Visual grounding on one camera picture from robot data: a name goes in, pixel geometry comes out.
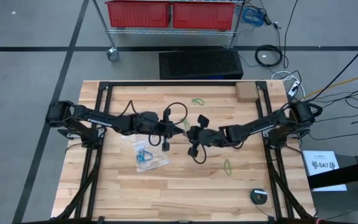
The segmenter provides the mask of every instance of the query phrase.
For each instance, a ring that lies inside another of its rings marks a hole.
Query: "wooden tabletop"
[[[283,83],[269,80],[267,84],[272,108],[277,110],[287,102]],[[93,109],[98,85],[97,81],[85,81],[78,104]],[[193,103],[193,98],[203,99],[204,105]],[[129,100],[134,102],[138,112],[154,111],[160,119],[163,110],[170,103],[182,102],[188,107],[187,120],[190,126],[198,125],[197,117],[203,114],[210,119],[208,128],[211,129],[230,124],[245,124],[258,118],[255,103],[237,102],[234,86],[115,86],[110,114],[121,113]],[[174,106],[170,119],[179,121],[184,112],[181,106]],[[124,139],[120,134],[108,129],[93,219],[105,216],[106,220],[267,220],[267,216],[250,201],[249,194],[252,189],[264,189],[268,193],[267,203],[259,205],[259,208],[274,216],[261,134],[250,136],[240,150],[207,147],[207,160],[202,165],[196,164],[187,155],[190,146],[187,138],[176,135],[170,140],[170,151],[166,152],[169,164],[141,173],[136,169],[133,140]],[[70,141],[69,145],[78,142]],[[288,145],[299,149],[298,143],[292,139],[288,140]],[[80,146],[67,151],[52,217],[61,213],[76,194],[85,152]],[[313,215],[313,199],[300,154],[284,148],[282,156],[290,190]],[[202,158],[203,152],[200,151],[197,159],[200,161]],[[231,175],[224,171],[226,159],[231,164]],[[279,195],[285,217],[287,213],[281,190]],[[84,215],[87,204],[86,196],[82,211]]]

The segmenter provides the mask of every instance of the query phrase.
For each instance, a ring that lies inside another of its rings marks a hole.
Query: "cardboard box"
[[[254,103],[259,98],[255,82],[237,82],[236,91],[237,102]]]

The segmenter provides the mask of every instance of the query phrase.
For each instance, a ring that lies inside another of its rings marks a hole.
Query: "tape roll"
[[[254,189],[250,194],[251,200],[256,205],[263,205],[267,202],[267,192],[262,189]]]

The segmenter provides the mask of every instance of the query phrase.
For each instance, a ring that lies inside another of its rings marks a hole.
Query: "wheel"
[[[119,59],[118,50],[115,48],[110,48],[109,50],[106,51],[106,54],[110,62],[115,62]]]

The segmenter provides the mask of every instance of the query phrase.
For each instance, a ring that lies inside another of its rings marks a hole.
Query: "red plastic bin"
[[[173,3],[174,28],[230,30],[233,3]]]
[[[167,2],[109,1],[106,2],[112,27],[167,27]]]

